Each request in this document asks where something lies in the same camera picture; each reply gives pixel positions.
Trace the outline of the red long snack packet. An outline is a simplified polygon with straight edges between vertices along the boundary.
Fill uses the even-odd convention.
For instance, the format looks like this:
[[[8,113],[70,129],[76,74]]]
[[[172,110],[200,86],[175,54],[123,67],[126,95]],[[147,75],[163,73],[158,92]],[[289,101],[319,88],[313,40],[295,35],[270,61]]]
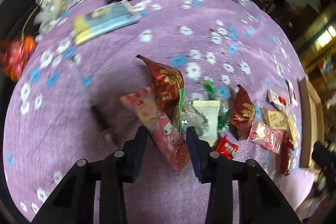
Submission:
[[[294,144],[287,132],[284,133],[281,143],[281,166],[280,171],[284,176],[290,175],[291,153],[294,150]]]

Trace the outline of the red plastic bag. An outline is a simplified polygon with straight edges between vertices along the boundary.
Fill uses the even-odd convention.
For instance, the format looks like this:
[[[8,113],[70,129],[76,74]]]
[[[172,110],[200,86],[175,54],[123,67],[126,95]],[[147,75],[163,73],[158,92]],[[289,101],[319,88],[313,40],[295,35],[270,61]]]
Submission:
[[[1,68],[3,73],[12,81],[19,80],[36,47],[37,42],[33,36],[24,36],[23,40],[1,42]]]

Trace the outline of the yellow blue book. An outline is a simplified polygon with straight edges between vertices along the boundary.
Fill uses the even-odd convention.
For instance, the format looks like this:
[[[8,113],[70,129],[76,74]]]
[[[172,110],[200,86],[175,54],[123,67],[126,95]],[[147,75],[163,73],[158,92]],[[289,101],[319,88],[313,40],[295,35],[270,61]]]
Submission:
[[[98,36],[138,23],[139,12],[127,0],[100,7],[73,20],[75,45],[82,45]]]

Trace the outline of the green clear snack packet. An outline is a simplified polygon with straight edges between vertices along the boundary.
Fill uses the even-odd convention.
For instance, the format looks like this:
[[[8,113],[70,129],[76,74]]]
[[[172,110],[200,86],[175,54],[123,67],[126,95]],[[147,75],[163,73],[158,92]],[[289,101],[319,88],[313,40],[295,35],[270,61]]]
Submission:
[[[207,118],[193,106],[192,101],[185,98],[185,90],[179,89],[178,131],[186,139],[187,129],[194,127],[198,136],[202,136],[208,128]]]

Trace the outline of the cardboard tray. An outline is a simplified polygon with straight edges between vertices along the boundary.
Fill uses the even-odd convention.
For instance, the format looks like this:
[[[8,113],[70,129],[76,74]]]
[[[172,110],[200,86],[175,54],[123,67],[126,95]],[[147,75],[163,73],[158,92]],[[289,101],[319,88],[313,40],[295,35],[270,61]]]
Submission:
[[[301,103],[301,156],[299,167],[317,172],[319,166],[312,159],[314,143],[324,141],[324,121],[321,99],[308,80],[303,78],[299,83]]]

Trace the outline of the dark red foil snack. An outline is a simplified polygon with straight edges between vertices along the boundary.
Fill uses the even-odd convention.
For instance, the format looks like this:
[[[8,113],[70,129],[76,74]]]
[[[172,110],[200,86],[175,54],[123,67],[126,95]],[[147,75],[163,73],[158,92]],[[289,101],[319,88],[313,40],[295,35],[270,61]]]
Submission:
[[[184,79],[178,69],[157,63],[145,56],[137,55],[148,67],[152,88],[161,109],[179,99],[179,90],[184,88]]]
[[[230,129],[236,140],[247,139],[255,118],[255,107],[247,91],[238,85],[233,110],[230,118]]]

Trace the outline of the white green snack packet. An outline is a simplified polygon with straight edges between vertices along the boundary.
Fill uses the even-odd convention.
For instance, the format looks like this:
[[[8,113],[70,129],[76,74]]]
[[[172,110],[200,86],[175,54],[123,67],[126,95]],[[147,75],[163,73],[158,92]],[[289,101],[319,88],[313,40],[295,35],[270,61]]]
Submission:
[[[213,147],[218,139],[218,116],[221,102],[217,100],[195,100],[192,106],[197,112],[200,125],[200,129],[197,131],[199,138]]]

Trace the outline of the white red snack packet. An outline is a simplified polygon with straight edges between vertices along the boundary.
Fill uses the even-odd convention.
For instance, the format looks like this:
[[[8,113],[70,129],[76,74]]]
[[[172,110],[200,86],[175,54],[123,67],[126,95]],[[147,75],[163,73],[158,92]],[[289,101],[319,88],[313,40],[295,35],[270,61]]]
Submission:
[[[275,93],[272,89],[268,89],[267,91],[268,101],[278,110],[278,111],[286,111],[288,110],[287,102],[284,98],[280,97],[277,93]]]
[[[295,91],[294,91],[294,86],[289,79],[286,79],[286,83],[288,85],[290,102],[291,102],[293,107],[297,107],[298,106],[298,101],[297,101],[297,97],[296,97],[296,94],[295,94]]]

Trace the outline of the purple floral tablecloth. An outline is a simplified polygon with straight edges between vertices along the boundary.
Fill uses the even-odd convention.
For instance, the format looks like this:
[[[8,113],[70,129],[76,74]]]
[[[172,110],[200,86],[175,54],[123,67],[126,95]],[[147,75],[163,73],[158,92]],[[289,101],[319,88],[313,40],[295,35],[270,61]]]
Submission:
[[[76,46],[72,22],[104,6],[82,0],[38,44],[10,98],[3,165],[11,198],[30,222],[81,158],[104,159],[131,139],[140,124],[120,98],[149,86],[142,55],[181,71],[187,98],[204,100],[205,80],[224,98],[241,85],[258,110],[267,91],[289,99],[305,72],[290,41],[249,0],[134,0],[138,23]],[[90,111],[106,117],[117,145],[107,142]]]

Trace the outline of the pink cartoon snack packet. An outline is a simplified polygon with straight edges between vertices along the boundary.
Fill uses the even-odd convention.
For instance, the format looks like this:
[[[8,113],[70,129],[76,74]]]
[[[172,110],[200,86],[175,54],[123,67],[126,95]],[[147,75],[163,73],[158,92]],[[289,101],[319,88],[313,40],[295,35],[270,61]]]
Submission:
[[[122,96],[120,101],[148,129],[169,164],[177,172],[183,170],[190,159],[187,143],[167,114],[160,109],[151,88],[138,89]]]

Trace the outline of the beige biscuit packet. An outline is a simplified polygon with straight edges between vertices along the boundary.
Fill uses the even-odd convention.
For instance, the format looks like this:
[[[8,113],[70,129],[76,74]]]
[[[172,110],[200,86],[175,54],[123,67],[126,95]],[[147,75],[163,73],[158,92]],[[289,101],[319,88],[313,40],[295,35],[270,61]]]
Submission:
[[[288,114],[287,116],[287,123],[289,138],[293,142],[294,148],[296,148],[298,146],[299,131],[295,122],[295,118],[291,114]]]
[[[265,124],[271,128],[279,130],[287,130],[288,122],[286,116],[280,111],[264,109],[262,111]]]

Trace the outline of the pink striped snack packet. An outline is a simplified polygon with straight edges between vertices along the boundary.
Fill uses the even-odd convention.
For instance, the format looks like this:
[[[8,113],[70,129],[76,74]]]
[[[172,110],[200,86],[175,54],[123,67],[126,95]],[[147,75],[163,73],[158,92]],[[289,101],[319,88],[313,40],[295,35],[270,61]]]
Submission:
[[[274,129],[264,124],[261,120],[252,123],[248,140],[271,151],[280,153],[284,130]]]

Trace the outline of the black pen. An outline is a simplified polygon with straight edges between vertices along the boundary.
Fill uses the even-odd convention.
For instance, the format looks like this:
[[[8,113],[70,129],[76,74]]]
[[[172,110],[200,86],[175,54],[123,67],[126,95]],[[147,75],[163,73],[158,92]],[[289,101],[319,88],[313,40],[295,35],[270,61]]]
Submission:
[[[95,119],[96,123],[98,124],[102,135],[104,136],[107,142],[112,142],[113,144],[117,145],[116,138],[112,132],[110,124],[108,123],[106,117],[100,111],[97,106],[91,106],[90,111],[92,113],[93,118]]]

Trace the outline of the small red candy packet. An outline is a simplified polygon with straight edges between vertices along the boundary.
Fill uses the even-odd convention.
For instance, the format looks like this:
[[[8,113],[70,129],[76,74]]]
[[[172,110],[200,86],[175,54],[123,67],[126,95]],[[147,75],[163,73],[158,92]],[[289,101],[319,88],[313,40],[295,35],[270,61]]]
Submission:
[[[232,160],[234,158],[235,153],[238,151],[239,146],[231,143],[227,136],[221,138],[218,145],[215,148],[215,152],[218,152],[220,155],[224,156],[228,160]]]

